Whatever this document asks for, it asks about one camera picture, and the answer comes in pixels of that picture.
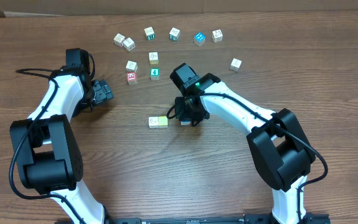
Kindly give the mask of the green top wooden block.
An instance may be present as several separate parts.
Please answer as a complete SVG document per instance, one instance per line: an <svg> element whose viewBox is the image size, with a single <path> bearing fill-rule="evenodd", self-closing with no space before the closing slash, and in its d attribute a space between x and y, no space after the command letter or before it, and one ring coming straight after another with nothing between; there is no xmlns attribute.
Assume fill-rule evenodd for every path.
<svg viewBox="0 0 358 224"><path fill-rule="evenodd" d="M160 79L159 68L151 68L150 69L150 79L151 80L159 80Z"/></svg>

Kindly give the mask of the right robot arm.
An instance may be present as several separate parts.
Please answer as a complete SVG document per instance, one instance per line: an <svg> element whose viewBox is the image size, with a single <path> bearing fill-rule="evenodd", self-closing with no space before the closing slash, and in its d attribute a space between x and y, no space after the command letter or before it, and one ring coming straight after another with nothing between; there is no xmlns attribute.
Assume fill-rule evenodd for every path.
<svg viewBox="0 0 358 224"><path fill-rule="evenodd" d="M315 154L296 116L278 113L245 100L211 73L200 77L187 64L173 70L170 79L181 92L172 110L182 124L198 125L211 114L242 132L255 168L272 189L269 214L245 215L244 223L325 223L326 216L306 212L303 190Z"/></svg>

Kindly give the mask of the green L wooden block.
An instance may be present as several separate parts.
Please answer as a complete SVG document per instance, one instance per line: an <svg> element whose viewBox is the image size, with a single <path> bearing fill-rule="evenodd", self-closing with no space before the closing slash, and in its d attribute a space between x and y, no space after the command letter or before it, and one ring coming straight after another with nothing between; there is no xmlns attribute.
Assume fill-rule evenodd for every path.
<svg viewBox="0 0 358 224"><path fill-rule="evenodd" d="M150 129L158 128L158 116L149 117L148 122L149 122Z"/></svg>

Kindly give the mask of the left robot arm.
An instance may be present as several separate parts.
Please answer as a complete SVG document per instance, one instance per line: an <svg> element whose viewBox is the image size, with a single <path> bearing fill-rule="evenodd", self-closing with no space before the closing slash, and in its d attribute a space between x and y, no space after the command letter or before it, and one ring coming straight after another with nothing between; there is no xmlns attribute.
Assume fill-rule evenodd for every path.
<svg viewBox="0 0 358 224"><path fill-rule="evenodd" d="M95 70L93 56L80 48L68 49L59 69L18 70L46 78L48 90L27 119L11 124L9 185L25 200L53 199L72 223L113 222L83 180L83 158L70 126L83 110L93 111L114 96L105 80L95 79Z"/></svg>

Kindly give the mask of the yellow top wooden block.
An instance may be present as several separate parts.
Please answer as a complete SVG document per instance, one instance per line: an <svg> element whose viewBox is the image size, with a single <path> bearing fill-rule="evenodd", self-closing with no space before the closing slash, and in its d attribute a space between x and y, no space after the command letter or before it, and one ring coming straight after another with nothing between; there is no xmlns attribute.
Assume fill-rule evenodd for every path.
<svg viewBox="0 0 358 224"><path fill-rule="evenodd" d="M166 116L158 117L158 127L159 128L167 128L168 127L168 118Z"/></svg>

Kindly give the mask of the blue X wooden block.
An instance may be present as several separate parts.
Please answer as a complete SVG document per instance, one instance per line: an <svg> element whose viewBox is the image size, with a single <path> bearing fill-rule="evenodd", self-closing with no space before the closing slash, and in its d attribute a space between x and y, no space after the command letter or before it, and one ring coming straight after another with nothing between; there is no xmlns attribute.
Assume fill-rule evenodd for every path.
<svg viewBox="0 0 358 224"><path fill-rule="evenodd" d="M191 124L191 121L180 121L180 124L181 124L182 126L186 126L186 125Z"/></svg>

